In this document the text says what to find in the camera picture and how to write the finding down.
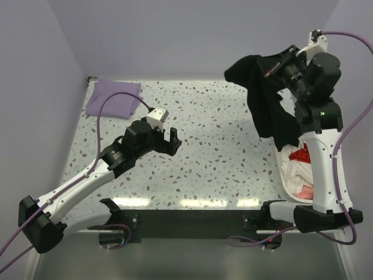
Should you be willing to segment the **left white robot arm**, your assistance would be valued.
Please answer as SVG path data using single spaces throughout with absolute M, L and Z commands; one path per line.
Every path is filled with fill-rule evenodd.
M 68 227 L 62 218 L 95 190 L 135 167 L 139 158 L 152 151 L 174 156 L 182 144 L 177 132 L 170 128 L 170 139 L 165 140 L 165 130 L 143 117 L 99 150 L 91 164 L 68 182 L 38 199 L 24 197 L 19 202 L 18 226 L 31 246 L 40 254 L 52 250 Z

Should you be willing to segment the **black t shirt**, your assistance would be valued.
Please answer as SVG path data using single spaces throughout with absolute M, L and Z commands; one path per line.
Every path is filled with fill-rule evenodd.
M 283 98 L 278 92 L 284 86 L 264 77 L 257 64 L 259 57 L 248 55 L 239 59 L 224 72 L 224 78 L 227 82 L 246 88 L 248 108 L 261 138 L 272 137 L 278 151 L 287 145 L 298 146 L 300 126 L 296 118 L 280 104 Z

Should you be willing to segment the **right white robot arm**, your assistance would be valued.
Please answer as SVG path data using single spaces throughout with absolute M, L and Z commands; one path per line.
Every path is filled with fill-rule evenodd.
M 267 80 L 281 83 L 295 98 L 295 117 L 309 150 L 314 181 L 312 205 L 265 202 L 261 225 L 273 229 L 284 221 L 309 233 L 361 223 L 363 213 L 353 207 L 338 154 L 342 111 L 331 95 L 342 75 L 339 59 L 325 51 L 309 54 L 292 45 L 258 58 L 257 63 Z

